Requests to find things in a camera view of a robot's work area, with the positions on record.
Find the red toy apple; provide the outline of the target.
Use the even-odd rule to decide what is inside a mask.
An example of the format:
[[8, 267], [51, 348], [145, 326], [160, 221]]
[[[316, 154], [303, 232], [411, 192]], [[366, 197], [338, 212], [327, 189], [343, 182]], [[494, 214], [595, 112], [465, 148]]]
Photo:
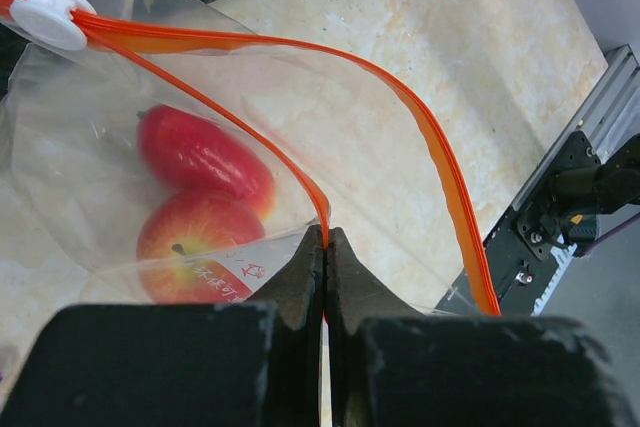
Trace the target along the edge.
[[216, 191], [179, 192], [140, 231], [137, 259], [156, 262], [140, 271], [141, 283], [159, 304], [242, 302], [251, 289], [207, 255], [264, 236], [260, 219], [245, 203]]

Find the clear zip bag orange zipper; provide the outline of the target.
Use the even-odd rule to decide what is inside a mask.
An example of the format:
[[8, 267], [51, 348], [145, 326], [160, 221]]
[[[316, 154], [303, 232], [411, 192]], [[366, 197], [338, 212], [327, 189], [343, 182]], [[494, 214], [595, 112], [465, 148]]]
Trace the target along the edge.
[[137, 113], [167, 105], [214, 122], [271, 170], [263, 239], [207, 255], [251, 294], [308, 227], [352, 227], [365, 259], [411, 305], [452, 290], [501, 309], [462, 169], [425, 102], [377, 65], [323, 45], [256, 35], [197, 0], [1, 0], [1, 24], [28, 40], [10, 82], [9, 179], [77, 264], [152, 301], [136, 246], [173, 190], [150, 172]]

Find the red yellow toy mango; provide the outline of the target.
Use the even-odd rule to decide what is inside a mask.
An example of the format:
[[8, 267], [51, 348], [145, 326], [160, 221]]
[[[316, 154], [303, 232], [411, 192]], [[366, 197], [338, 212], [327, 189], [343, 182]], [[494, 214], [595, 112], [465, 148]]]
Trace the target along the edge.
[[173, 190], [209, 188], [247, 203], [262, 219], [275, 207], [271, 170], [214, 122], [167, 105], [137, 113], [136, 142], [150, 172]]

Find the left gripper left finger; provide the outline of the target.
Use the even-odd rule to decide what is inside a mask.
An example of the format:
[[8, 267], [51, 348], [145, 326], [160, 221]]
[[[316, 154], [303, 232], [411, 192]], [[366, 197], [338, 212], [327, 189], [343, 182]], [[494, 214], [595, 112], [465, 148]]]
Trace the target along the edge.
[[316, 426], [323, 260], [309, 228], [242, 303], [77, 304], [42, 328], [5, 426]]

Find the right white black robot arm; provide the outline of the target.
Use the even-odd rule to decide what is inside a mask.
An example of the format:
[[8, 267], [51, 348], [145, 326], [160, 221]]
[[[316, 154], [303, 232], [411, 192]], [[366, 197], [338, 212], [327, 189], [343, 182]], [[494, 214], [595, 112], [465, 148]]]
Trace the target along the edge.
[[610, 215], [626, 205], [639, 204], [639, 134], [629, 138], [606, 163], [565, 170], [551, 177], [547, 212], [558, 220], [563, 240], [576, 245], [584, 257], [596, 239], [575, 239], [571, 234], [576, 216]]

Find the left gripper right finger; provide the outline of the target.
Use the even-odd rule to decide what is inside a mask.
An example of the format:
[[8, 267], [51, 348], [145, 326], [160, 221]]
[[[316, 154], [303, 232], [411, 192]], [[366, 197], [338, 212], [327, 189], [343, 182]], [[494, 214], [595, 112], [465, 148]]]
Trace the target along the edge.
[[335, 228], [325, 254], [336, 426], [634, 426], [604, 346], [563, 317], [424, 315]]

